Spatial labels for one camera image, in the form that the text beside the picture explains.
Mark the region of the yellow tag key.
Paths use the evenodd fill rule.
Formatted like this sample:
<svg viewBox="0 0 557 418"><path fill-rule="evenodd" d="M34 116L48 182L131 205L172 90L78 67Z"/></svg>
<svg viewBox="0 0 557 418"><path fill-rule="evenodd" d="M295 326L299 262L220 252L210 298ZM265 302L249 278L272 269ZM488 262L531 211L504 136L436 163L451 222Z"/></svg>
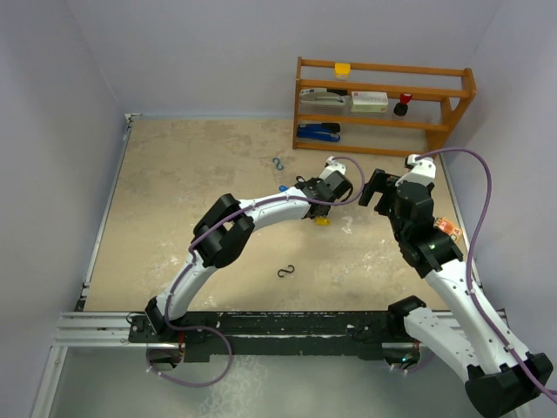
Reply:
<svg viewBox="0 0 557 418"><path fill-rule="evenodd" d="M316 217L314 223L318 226L329 226L331 221L327 217Z"/></svg>

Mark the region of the black S carabiner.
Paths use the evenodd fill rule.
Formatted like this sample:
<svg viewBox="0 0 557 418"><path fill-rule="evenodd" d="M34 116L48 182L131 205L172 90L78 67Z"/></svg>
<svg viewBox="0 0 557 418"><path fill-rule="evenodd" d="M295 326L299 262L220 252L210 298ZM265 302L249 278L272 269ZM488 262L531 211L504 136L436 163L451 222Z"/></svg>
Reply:
<svg viewBox="0 0 557 418"><path fill-rule="evenodd" d="M283 278L285 277L287 274L292 274L295 272L295 266L294 265L288 265L285 268L281 268L277 271L277 275L279 276L279 278Z"/></svg>

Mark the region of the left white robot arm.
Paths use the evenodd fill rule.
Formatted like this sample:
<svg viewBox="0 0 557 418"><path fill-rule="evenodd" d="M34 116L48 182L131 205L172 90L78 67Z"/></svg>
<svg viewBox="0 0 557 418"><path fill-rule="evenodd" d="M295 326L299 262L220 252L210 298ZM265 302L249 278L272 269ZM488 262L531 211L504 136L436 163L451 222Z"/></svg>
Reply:
<svg viewBox="0 0 557 418"><path fill-rule="evenodd" d="M160 341L176 337L179 321L205 282L232 264L257 230L280 222L315 219L345 203L353 192L340 163L327 165L317 178L300 179L283 192L258 199L221 196L193 229L193 240L179 273L144 312L149 332Z"/></svg>

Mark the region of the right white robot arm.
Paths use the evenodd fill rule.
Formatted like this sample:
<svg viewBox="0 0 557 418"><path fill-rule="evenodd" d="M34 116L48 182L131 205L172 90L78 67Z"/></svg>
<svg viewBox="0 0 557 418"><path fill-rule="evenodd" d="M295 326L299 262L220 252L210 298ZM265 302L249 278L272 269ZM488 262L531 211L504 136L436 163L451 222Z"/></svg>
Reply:
<svg viewBox="0 0 557 418"><path fill-rule="evenodd" d="M388 307L387 331L395 340L424 343L463 381L466 395L484 417L501 417L537 398L554 370L508 328L485 294L466 278L463 254L449 234L435 226L433 175L419 182L377 169L359 199L386 216L403 259L446 303L459 331L443 324L425 303L408 297Z"/></svg>

